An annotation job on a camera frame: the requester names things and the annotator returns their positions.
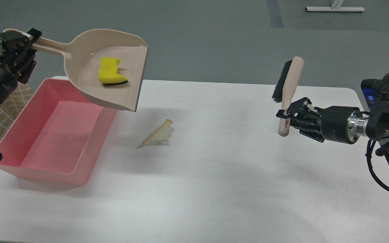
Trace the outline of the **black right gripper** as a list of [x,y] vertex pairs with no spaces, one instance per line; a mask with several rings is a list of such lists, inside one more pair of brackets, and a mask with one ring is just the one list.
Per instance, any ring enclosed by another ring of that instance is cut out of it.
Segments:
[[345,144],[354,144],[358,135],[350,134],[350,121],[360,117],[357,107],[330,106],[328,108],[312,106],[309,98],[301,98],[289,105],[286,110],[279,110],[276,117],[287,119],[290,126],[299,134],[323,143],[330,140]]

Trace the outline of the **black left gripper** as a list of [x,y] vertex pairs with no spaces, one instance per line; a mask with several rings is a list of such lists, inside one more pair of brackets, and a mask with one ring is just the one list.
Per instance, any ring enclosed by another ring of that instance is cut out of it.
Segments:
[[7,30],[0,32],[0,104],[16,90],[18,82],[26,84],[34,69],[36,50],[32,48],[42,32],[30,29],[28,32]]

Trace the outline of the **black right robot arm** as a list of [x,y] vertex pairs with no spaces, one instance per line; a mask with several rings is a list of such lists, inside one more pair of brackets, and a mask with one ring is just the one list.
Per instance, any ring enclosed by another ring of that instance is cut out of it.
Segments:
[[389,84],[375,79],[364,80],[362,91],[370,106],[368,112],[345,106],[321,109],[312,106],[310,99],[304,97],[279,110],[276,117],[284,120],[286,128],[294,127],[300,134],[318,142],[330,140],[354,144],[360,137],[367,137],[365,157],[369,173],[389,192],[389,186],[375,174],[371,161],[372,154],[389,156]]

